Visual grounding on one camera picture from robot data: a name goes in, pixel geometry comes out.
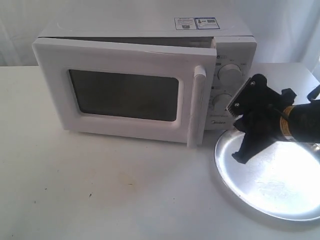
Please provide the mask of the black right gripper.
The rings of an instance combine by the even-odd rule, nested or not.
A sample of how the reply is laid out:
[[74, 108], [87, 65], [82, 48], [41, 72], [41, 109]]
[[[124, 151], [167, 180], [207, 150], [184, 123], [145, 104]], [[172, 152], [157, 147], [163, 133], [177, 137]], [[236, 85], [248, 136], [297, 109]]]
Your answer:
[[238, 151], [231, 156], [240, 164], [268, 148], [273, 142], [288, 139], [280, 130], [281, 95], [267, 85], [262, 74], [250, 77], [231, 98], [226, 110], [237, 120], [233, 126], [245, 133]]

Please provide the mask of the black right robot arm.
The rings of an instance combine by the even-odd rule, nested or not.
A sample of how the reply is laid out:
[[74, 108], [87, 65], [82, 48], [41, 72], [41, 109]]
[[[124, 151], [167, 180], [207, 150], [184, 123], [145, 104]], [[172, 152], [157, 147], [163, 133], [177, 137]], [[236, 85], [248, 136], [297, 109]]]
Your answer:
[[249, 143], [320, 141], [320, 88], [308, 95], [306, 104], [295, 104], [296, 93], [285, 88], [280, 93], [267, 85], [262, 74], [250, 77], [227, 105], [237, 118], [234, 127], [245, 134]]

